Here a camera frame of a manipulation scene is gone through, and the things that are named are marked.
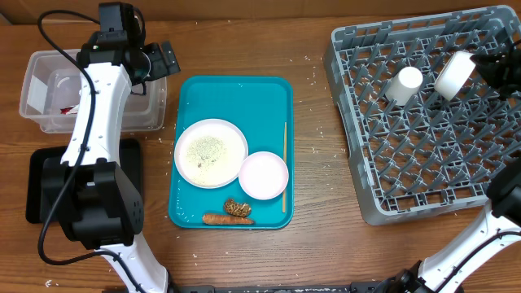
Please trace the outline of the white cup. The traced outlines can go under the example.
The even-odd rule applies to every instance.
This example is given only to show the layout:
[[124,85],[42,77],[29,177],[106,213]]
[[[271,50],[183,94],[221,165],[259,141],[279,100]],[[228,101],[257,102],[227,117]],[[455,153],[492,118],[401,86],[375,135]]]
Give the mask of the white cup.
[[404,106],[419,91],[423,74],[416,67],[402,68],[392,79],[386,91],[386,98],[397,106]]

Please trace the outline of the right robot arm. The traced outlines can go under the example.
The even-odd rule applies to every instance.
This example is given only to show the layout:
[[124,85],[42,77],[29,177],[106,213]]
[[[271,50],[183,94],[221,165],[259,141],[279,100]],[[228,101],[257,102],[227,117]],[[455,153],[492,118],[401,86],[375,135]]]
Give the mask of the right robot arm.
[[[505,53],[453,54],[434,89],[450,100],[477,72],[506,100],[520,91],[520,41]],[[506,165],[490,182],[484,208],[451,243],[412,268],[379,283],[374,292],[461,292],[462,283],[502,249],[520,240],[520,159]]]

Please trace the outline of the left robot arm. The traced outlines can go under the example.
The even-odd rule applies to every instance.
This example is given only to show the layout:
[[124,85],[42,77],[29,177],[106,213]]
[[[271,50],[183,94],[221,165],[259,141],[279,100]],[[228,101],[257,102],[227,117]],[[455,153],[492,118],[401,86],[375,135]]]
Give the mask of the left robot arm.
[[49,220],[103,257],[130,292],[174,292],[170,272],[144,238],[143,200],[120,166],[125,104],[136,85],[178,73],[169,42],[146,43],[142,12],[124,2],[99,5],[94,32],[72,64],[81,90],[70,143],[60,160],[44,164],[42,193]]

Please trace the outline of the red snack wrapper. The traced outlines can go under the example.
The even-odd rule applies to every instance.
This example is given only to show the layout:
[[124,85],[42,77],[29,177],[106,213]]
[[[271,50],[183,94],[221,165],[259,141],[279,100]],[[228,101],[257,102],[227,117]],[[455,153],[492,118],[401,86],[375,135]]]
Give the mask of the red snack wrapper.
[[78,110],[79,110],[79,106],[76,105],[76,106],[72,106],[72,107],[61,108],[60,113],[62,115],[73,115],[73,114],[77,114]]

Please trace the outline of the pale green bowl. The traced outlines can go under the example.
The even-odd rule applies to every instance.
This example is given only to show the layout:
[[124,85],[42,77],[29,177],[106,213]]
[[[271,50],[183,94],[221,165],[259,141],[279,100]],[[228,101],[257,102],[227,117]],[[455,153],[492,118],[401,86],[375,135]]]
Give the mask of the pale green bowl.
[[472,53],[455,52],[436,78],[434,89],[447,101],[453,99],[475,69]]

